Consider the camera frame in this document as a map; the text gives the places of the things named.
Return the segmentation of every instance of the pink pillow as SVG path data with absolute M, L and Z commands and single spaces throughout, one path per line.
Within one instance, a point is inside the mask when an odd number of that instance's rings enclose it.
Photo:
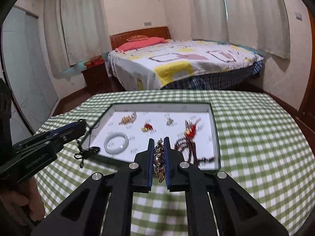
M 150 37 L 149 39 L 143 40 L 143 41 L 126 42 L 123 45 L 119 46 L 116 49 L 116 51 L 126 52 L 126 51 L 131 51 L 135 49 L 140 49 L 140 48 L 156 45 L 159 43 L 168 43 L 168 41 L 160 37 Z

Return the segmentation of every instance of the wooden drawer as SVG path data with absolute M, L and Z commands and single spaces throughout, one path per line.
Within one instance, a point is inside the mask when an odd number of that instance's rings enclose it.
M 110 86 L 105 64 L 91 67 L 82 73 L 89 91 L 98 92 Z

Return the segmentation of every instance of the green checkered tablecloth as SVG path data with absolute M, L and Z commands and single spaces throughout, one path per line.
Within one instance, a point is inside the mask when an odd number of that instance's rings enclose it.
M 315 159 L 292 117 L 265 94 L 233 91 L 150 90 L 98 94 L 48 119 L 39 132 L 86 119 L 92 126 L 112 103 L 210 102 L 218 128 L 221 165 L 293 235 L 315 205 Z M 94 172 L 118 168 L 73 158 L 75 141 L 36 175 L 47 214 Z M 153 180 L 149 194 L 134 194 L 131 235 L 187 235 L 184 193 Z

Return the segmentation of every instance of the wooden headboard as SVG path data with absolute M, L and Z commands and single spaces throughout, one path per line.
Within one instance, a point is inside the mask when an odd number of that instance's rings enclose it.
M 118 48 L 120 45 L 126 43 L 129 37 L 140 34 L 146 35 L 148 37 L 161 37 L 164 39 L 171 39 L 168 27 L 145 28 L 121 34 L 111 35 L 110 36 L 111 48 L 114 50 Z

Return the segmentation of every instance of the door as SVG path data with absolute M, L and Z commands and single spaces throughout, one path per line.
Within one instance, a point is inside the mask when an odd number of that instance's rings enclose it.
M 17 108 L 33 133 L 58 101 L 39 43 L 37 17 L 13 7 L 2 27 L 2 55 Z
M 308 86 L 305 91 L 304 99 L 299 109 L 299 119 L 315 132 L 315 21 L 310 14 L 311 30 L 312 30 L 312 64 Z

